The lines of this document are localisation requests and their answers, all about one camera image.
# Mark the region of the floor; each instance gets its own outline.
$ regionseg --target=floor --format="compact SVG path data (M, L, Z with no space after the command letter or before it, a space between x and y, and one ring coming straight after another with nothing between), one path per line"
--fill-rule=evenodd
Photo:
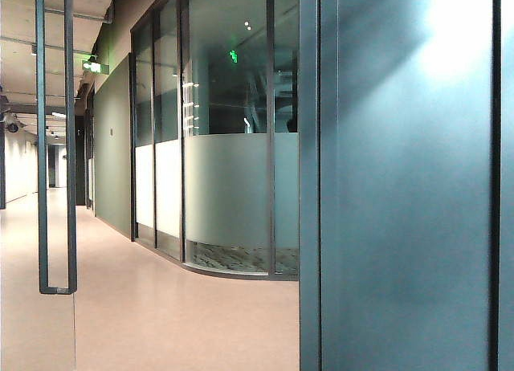
M48 197L51 285L63 286L65 193ZM70 371L75 358L78 371L299 369L298 283L186 271L83 207L79 290L40 295L36 201L0 213L2 370Z

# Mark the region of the ceiling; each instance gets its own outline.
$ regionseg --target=ceiling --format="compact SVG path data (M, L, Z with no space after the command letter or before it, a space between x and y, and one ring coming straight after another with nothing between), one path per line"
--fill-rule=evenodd
M103 18L111 0L73 0L74 13ZM63 0L45 0L47 9L63 10ZM46 45L63 47L64 18L61 14L45 14ZM89 53L96 41L101 20L74 18L74 50ZM0 0L0 84L13 113L29 133L36 133L35 114L35 56L31 45L9 39L35 43L35 0ZM47 105L64 113L64 52L46 49ZM75 93L84 77L82 60L87 55L74 54ZM64 120L51 116L48 131L63 136Z

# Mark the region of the door handle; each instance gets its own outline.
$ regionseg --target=door handle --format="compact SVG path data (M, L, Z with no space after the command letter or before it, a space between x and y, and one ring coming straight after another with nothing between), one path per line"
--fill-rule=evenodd
M38 109L38 224L39 292L44 295L71 295L77 290L76 188L75 188L75 110L73 85L73 0L64 0L64 74L66 96L67 147L67 287L48 284L47 218L47 130L45 81L45 2L35 0L36 78Z

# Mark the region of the green exit sign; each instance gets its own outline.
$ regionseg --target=green exit sign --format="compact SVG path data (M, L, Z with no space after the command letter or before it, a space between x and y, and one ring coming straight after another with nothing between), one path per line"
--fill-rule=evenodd
M232 62L237 63L238 62L238 53L235 52L235 50L230 50L228 52L228 55L232 58Z
M87 60L82 61L82 68L84 70L95 72L96 74L106 74L109 73L109 65L108 64L100 64L95 62L89 62Z

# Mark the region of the curved glass wall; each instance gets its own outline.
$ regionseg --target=curved glass wall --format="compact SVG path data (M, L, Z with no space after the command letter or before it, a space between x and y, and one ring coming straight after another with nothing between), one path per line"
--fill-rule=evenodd
M137 237L190 267L297 275L298 0L186 1L133 29Z
M190 0L186 261L268 272L266 0Z

